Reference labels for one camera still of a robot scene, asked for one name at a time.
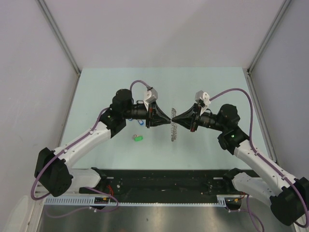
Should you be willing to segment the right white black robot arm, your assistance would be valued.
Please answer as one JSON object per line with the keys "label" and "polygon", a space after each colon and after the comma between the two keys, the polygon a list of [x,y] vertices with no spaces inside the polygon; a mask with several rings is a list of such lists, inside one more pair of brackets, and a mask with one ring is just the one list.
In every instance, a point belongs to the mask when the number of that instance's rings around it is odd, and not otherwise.
{"label": "right white black robot arm", "polygon": [[195,103],[189,110],[174,117],[172,122],[191,132],[198,127],[220,131],[220,147],[245,162],[261,178],[258,181],[233,169],[231,177],[223,181],[226,193],[242,191],[251,195],[269,206],[273,215],[286,226],[309,215],[309,181],[305,177],[296,178],[258,151],[250,137],[238,126],[240,117],[235,106],[224,104],[217,114],[202,113],[201,109]]}

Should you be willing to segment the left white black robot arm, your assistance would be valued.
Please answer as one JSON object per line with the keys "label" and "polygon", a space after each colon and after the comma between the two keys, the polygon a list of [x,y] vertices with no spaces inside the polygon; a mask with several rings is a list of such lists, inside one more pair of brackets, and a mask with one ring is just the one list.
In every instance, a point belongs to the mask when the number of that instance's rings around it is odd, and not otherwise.
{"label": "left white black robot arm", "polygon": [[53,150],[46,147],[39,152],[35,182],[54,197],[81,188],[102,193],[107,187],[103,172],[98,168],[74,169],[74,164],[93,148],[118,134],[128,119],[143,120],[147,128],[170,124],[170,118],[158,107],[156,100],[157,92],[153,88],[137,104],[133,102],[131,90],[118,90],[111,105],[99,114],[91,128],[66,145]]}

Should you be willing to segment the green key tag with key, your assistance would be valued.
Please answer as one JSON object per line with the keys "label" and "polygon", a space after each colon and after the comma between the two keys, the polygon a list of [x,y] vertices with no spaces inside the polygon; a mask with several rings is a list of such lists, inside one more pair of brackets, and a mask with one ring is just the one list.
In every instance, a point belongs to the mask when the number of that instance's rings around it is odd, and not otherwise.
{"label": "green key tag with key", "polygon": [[142,136],[142,135],[134,134],[134,135],[132,136],[132,139],[133,139],[135,142],[139,142],[139,141],[142,141],[142,140],[143,140],[143,136]]}

